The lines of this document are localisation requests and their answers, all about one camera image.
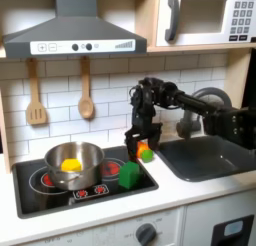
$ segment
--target yellow toy food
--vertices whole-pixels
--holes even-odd
[[[61,164],[62,171],[81,171],[81,163],[77,159],[66,159]]]

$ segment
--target microwave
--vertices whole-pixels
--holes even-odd
[[[255,0],[160,0],[157,46],[255,42]]]

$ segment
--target oven knob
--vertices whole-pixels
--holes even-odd
[[[73,44],[73,45],[72,45],[72,49],[73,49],[74,51],[78,51],[79,47],[78,47],[77,44]]]
[[[92,45],[91,45],[90,43],[87,43],[87,44],[86,44],[86,49],[87,49],[87,50],[92,50]]]
[[[143,224],[137,229],[136,237],[142,246],[147,246],[156,238],[156,229],[151,224]]]

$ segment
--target stainless steel pot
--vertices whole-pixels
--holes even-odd
[[[61,171],[62,162],[74,158],[81,162],[82,171]],[[44,159],[53,184],[60,189],[81,190],[101,180],[104,152],[96,145],[85,142],[61,144],[48,151]]]

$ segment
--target orange toy food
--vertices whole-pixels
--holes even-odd
[[[141,158],[141,154],[145,151],[145,150],[150,150],[150,148],[148,147],[148,145],[144,142],[138,142],[137,145],[137,158]]]

